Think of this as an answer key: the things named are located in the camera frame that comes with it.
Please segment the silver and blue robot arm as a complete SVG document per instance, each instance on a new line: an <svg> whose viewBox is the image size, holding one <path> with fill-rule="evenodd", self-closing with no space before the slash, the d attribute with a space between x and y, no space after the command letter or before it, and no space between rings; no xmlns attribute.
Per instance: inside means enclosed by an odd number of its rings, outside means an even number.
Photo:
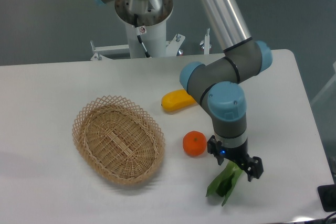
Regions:
<svg viewBox="0 0 336 224"><path fill-rule="evenodd" d="M172 0L95 0L114 2L115 11L127 29L131 58L165 57L166 20ZM180 73L180 83L211 117L214 135L207 150L218 163L228 159L259 178L263 164L247 152L246 99L240 83L272 64L272 53L262 41L254 41L235 0L201 0L224 56L204 65L192 62Z"/></svg>

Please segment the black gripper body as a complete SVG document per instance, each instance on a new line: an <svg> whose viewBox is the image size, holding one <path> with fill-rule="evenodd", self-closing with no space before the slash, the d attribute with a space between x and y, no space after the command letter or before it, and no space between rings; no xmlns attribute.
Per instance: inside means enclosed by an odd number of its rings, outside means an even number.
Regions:
<svg viewBox="0 0 336 224"><path fill-rule="evenodd" d="M248 141L246 140L242 145L235 148L224 147L221 141L217 141L217 163L221 165L224 159L228 159L238 166L246 166L248 160Z"/></svg>

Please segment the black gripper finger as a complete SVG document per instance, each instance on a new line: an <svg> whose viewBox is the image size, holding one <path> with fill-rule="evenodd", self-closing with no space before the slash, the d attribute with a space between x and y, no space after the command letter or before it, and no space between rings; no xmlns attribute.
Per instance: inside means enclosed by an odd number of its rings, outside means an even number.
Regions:
<svg viewBox="0 0 336 224"><path fill-rule="evenodd" d="M216 140L215 135L212 135L207 141L207 152L216 158L218 165L223 163L225 150L222 147L221 141Z"/></svg>
<svg viewBox="0 0 336 224"><path fill-rule="evenodd" d="M238 166L247 174L247 179L251 182L254 178L259 179L264 172L262 159L260 157L246 156L238 162Z"/></svg>

